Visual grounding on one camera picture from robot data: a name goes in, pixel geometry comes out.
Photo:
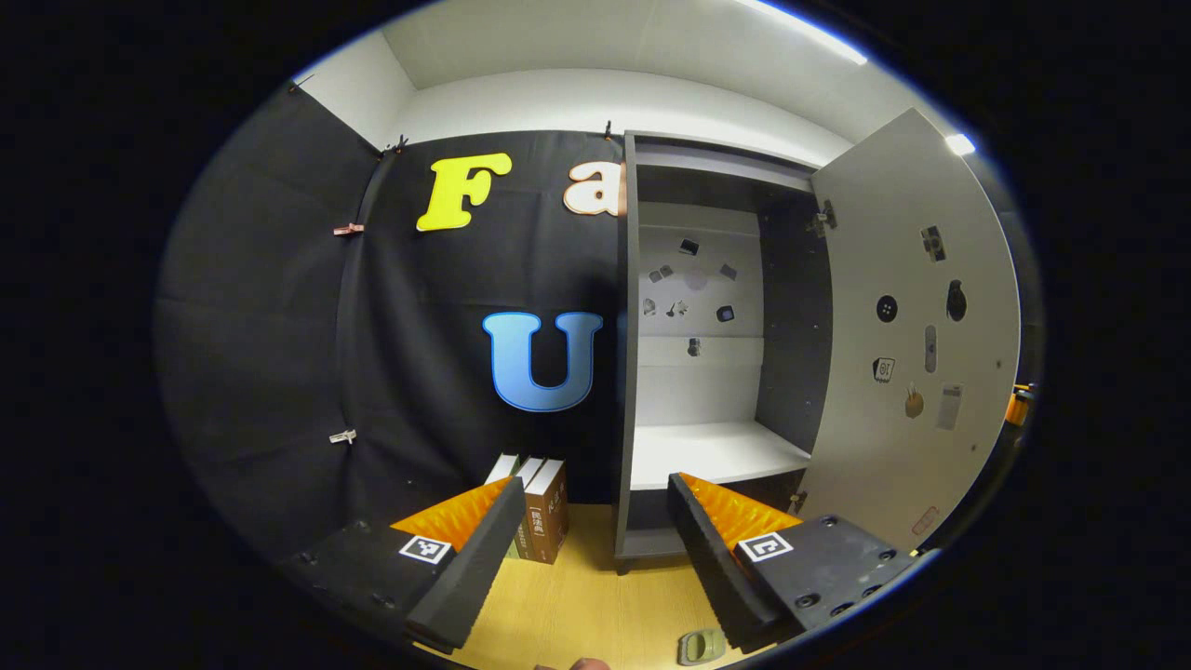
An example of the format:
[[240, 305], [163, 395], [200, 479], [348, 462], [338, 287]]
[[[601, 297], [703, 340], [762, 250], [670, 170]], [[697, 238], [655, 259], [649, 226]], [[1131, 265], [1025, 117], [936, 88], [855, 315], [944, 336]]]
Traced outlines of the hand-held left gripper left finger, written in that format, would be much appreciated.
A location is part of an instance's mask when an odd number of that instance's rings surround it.
[[463, 649], [525, 514], [520, 476], [398, 522], [356, 520], [295, 555], [316, 601], [387, 643]]

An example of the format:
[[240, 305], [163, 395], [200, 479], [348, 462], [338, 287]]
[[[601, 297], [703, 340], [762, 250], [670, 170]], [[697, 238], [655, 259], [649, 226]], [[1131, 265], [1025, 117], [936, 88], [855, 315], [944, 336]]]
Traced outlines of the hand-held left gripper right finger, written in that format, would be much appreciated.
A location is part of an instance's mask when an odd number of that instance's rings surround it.
[[844, 516], [800, 520], [690, 474], [671, 474], [666, 493], [727, 643], [744, 653], [837, 624], [919, 561]]

